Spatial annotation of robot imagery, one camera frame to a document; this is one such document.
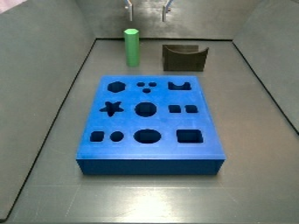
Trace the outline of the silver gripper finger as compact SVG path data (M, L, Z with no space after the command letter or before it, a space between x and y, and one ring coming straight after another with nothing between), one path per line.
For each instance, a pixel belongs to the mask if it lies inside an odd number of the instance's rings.
M130 2L130 0L124 0L125 3L125 9L128 11L128 17L129 17L129 21L133 21L133 4Z
M165 22L166 13L170 11L172 2L173 2L173 0L166 0L164 5L162 5L162 22Z

